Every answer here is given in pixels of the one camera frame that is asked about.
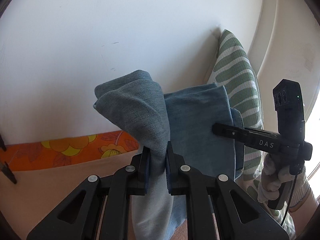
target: window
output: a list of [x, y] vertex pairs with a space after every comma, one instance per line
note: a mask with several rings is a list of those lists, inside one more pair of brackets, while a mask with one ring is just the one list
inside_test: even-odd
[[306, 174], [316, 197], [320, 196], [320, 96], [306, 122], [305, 141], [313, 146], [312, 157], [306, 161]]

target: white wall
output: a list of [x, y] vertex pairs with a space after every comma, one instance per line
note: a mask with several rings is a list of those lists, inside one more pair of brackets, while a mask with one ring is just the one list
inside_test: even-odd
[[320, 27], [304, 0], [279, 0], [274, 38], [258, 72], [265, 130], [277, 131], [272, 89], [282, 80], [300, 83], [305, 119], [319, 91]]
[[262, 0], [12, 0], [0, 19], [6, 144], [116, 130], [96, 85], [137, 69], [164, 92], [202, 83], [220, 29], [249, 50]]
[[259, 72], [273, 41], [278, 3], [279, 0], [263, 0], [262, 3], [257, 31], [248, 52], [248, 59], [255, 73]]

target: beige surface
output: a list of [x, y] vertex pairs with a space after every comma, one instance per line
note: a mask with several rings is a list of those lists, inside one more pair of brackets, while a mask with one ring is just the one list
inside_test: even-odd
[[[14, 185], [0, 173], [0, 210], [18, 236], [24, 240], [56, 205], [58, 205], [86, 177], [114, 174], [130, 164], [136, 151], [87, 163], [38, 171], [18, 171]], [[187, 239], [186, 223], [172, 239]], [[129, 239], [133, 240], [129, 223]]]

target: grey-blue cloth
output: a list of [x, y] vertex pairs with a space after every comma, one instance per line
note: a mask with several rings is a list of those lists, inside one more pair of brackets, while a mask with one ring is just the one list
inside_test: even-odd
[[209, 84], [163, 95], [149, 73], [137, 70], [96, 87], [94, 108], [151, 150], [149, 189], [132, 197], [132, 222], [139, 240], [170, 239], [186, 218], [185, 197], [168, 194], [164, 161], [167, 141], [203, 174], [240, 175], [243, 145], [215, 136], [215, 122], [242, 127], [225, 88]]

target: gloved hand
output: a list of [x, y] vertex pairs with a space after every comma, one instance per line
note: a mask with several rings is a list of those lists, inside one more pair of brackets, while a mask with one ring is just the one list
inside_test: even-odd
[[[279, 188], [282, 183], [291, 183], [290, 190], [287, 192], [285, 201], [288, 203], [294, 175], [289, 173], [289, 166], [282, 168], [276, 174], [276, 166], [268, 153], [264, 159], [263, 169], [261, 173], [261, 182], [258, 186], [258, 201], [263, 203], [267, 200], [276, 200], [279, 197]], [[309, 190], [309, 183], [306, 177], [306, 168], [303, 167], [303, 172], [297, 176], [297, 181], [293, 190], [293, 195], [289, 207], [296, 206]]]

